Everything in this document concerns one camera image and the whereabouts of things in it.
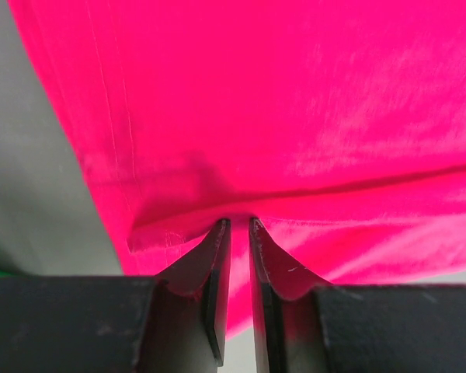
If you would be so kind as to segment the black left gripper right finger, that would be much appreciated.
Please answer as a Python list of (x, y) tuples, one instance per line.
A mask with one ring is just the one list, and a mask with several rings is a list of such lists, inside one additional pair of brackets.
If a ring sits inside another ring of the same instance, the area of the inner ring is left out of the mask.
[(466, 284), (337, 285), (249, 222), (260, 372), (466, 372)]

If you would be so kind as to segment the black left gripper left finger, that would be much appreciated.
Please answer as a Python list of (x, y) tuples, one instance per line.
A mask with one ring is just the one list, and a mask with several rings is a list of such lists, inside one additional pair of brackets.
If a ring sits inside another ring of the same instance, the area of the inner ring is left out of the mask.
[(231, 223), (154, 276), (0, 277), (0, 372), (216, 372)]

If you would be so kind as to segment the pink t-shirt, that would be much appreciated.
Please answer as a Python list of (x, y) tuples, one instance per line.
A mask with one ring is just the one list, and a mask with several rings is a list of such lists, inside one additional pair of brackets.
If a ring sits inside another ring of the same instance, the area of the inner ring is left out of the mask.
[(12, 1), (123, 271), (248, 225), (336, 284), (466, 269), (466, 1)]

